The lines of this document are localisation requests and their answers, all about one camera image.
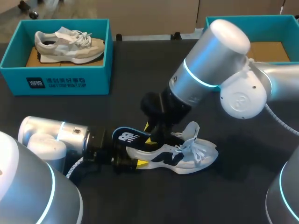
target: beige sneaker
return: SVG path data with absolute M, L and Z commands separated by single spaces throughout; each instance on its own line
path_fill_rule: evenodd
M 105 42 L 90 37 L 91 34 L 61 27 L 53 34 L 37 31 L 36 50 L 41 54 L 42 63 L 70 61 L 75 64 L 90 62 L 101 56 Z

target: shoelace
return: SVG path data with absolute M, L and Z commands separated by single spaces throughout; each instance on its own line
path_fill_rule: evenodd
M 176 137 L 182 137 L 182 133 L 175 133 Z M 183 155 L 186 155 L 190 152 L 193 153 L 194 158 L 196 160 L 196 162 L 199 162 L 202 160 L 202 157 L 205 156 L 205 154 L 202 151 L 205 151 L 204 149 L 202 149 L 202 151 L 196 146 L 195 144 L 195 139 L 193 142 L 191 142 L 188 146 L 186 147 L 182 147 L 182 146 L 175 146 L 175 148 L 177 148 L 176 152 L 177 153 L 183 153 Z
M 88 34 L 87 32 L 81 32 L 79 30 L 72 30 L 71 32 L 72 34 L 74 34 L 73 37 L 75 37 L 76 40 L 70 42 L 70 44 L 77 43 L 82 47 L 87 47 L 91 45 L 92 43 L 92 38 L 90 37 L 91 34 Z

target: white sneaker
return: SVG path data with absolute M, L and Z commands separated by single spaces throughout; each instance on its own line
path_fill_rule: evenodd
M 132 159 L 148 161 L 140 169 L 165 167 L 178 174 L 189 174 L 200 171 L 211 165 L 218 156 L 216 145 L 203 139 L 197 139 L 199 125 L 191 122 L 183 133 L 173 133 L 185 142 L 181 146 L 163 145 L 154 152 L 145 152 L 126 147 Z
M 69 61 L 76 64 L 90 62 L 101 56 L 105 42 L 90 37 L 91 34 L 61 27 L 53 34 L 37 31 L 35 45 L 42 63 Z

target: cable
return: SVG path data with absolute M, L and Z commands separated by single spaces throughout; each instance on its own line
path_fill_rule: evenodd
M 275 113 L 270 109 L 270 107 L 268 106 L 268 104 L 266 104 L 265 106 L 266 110 L 270 113 L 270 115 L 279 123 L 281 124 L 286 130 L 292 132 L 293 134 L 299 136 L 299 132 L 296 131 L 295 129 L 291 128 L 290 126 L 288 126 L 285 122 L 283 122 L 281 119 L 279 119 L 278 116 L 275 115 Z
M 66 175 L 66 178 L 70 178 L 71 174 L 73 173 L 73 171 L 75 170 L 75 168 L 77 166 L 79 166 L 81 163 L 83 163 L 83 157 L 81 157 L 71 168 L 70 170 L 68 171 L 67 175 Z

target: robotic arm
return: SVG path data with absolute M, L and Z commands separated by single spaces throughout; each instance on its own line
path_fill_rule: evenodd
M 209 92 L 220 88 L 223 109 L 238 119 L 259 114 L 273 100 L 299 97 L 299 65 L 254 62 L 246 54 L 248 37 L 234 24 L 216 20 L 204 32 L 160 94 L 148 93 L 141 108 L 149 117 L 146 131 L 167 138 L 172 125 Z

